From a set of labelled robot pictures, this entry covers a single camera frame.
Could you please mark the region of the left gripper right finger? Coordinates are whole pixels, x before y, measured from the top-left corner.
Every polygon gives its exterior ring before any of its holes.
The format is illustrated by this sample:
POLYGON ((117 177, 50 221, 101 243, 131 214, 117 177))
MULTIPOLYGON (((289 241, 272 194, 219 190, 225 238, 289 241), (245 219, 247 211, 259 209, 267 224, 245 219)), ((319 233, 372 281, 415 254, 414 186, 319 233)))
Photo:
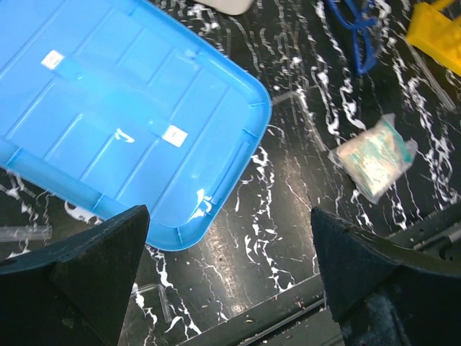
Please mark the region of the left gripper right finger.
POLYGON ((345 345, 459 345, 460 265, 406 249, 319 207, 313 243, 345 345))

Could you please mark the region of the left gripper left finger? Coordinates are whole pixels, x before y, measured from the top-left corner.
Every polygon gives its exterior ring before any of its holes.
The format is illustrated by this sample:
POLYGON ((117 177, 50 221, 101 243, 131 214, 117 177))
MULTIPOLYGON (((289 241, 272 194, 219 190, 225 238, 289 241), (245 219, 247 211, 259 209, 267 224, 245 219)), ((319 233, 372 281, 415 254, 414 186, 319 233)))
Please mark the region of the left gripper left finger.
POLYGON ((116 345, 149 222, 138 205, 1 261, 1 344, 116 345))

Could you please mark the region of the packet of gloves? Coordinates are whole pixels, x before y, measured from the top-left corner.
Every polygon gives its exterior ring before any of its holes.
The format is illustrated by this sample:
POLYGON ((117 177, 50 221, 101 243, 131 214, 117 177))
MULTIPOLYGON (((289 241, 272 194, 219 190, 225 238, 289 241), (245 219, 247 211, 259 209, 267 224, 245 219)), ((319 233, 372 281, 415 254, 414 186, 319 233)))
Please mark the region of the packet of gloves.
POLYGON ((395 114, 383 115, 370 129, 331 150, 328 158, 342 168, 359 192, 376 204, 413 164, 417 142, 395 128, 395 114))

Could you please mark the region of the yellow test tube rack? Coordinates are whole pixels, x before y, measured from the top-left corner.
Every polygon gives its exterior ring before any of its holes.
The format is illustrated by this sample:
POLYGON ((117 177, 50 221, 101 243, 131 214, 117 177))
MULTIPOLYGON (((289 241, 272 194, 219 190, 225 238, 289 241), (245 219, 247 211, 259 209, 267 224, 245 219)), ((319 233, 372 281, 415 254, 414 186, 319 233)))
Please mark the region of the yellow test tube rack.
POLYGON ((406 40, 460 76, 460 15, 450 19, 443 13, 454 2, 440 0, 415 4, 406 40))

